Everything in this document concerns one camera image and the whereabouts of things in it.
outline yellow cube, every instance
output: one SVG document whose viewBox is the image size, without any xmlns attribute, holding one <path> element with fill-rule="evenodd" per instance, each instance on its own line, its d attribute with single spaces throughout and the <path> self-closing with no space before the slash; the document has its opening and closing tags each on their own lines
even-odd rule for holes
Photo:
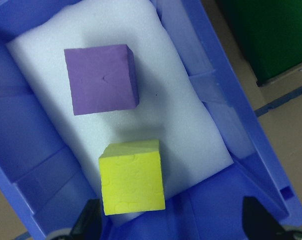
<svg viewBox="0 0 302 240">
<path fill-rule="evenodd" d="M 158 140 L 110 144 L 99 166 L 105 215 L 165 209 Z"/>
</svg>

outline blue plastic bin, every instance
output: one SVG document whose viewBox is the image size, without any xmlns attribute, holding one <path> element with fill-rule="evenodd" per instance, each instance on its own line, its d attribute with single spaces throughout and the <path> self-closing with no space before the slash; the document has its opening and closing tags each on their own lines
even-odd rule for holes
<svg viewBox="0 0 302 240">
<path fill-rule="evenodd" d="M 95 194 L 4 44 L 76 2 L 0 0 L 0 189 L 36 240 L 71 227 Z M 234 164 L 168 200 L 166 210 L 147 212 L 119 228 L 105 217 L 102 239 L 242 240 L 243 196 L 256 196 L 282 224 L 301 225 L 299 199 L 201 2 L 152 3 Z"/>
</svg>

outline foam cube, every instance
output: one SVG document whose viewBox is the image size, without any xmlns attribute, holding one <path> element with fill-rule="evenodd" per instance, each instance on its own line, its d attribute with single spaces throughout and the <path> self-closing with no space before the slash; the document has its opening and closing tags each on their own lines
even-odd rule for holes
<svg viewBox="0 0 302 240">
<path fill-rule="evenodd" d="M 158 140 L 110 144 L 99 166 L 106 215 L 165 209 Z"/>
<path fill-rule="evenodd" d="M 127 45 L 65 49 L 64 56 L 74 115 L 139 104 L 134 56 Z"/>
</svg>

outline green object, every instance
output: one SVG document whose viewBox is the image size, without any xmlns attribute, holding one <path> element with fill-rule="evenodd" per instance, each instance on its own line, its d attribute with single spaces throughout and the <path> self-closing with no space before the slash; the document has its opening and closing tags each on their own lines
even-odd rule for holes
<svg viewBox="0 0 302 240">
<path fill-rule="evenodd" d="M 302 0 L 217 0 L 258 85 L 302 63 Z"/>
</svg>

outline white foam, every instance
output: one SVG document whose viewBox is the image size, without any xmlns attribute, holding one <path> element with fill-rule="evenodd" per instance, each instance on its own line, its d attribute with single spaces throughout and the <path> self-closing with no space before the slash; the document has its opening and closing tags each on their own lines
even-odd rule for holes
<svg viewBox="0 0 302 240">
<path fill-rule="evenodd" d="M 134 52 L 140 105 L 74 116 L 63 50 L 113 44 Z M 98 158 L 109 143 L 160 139 L 166 198 L 232 163 L 150 1 L 84 0 L 7 47 L 98 196 Z"/>
</svg>

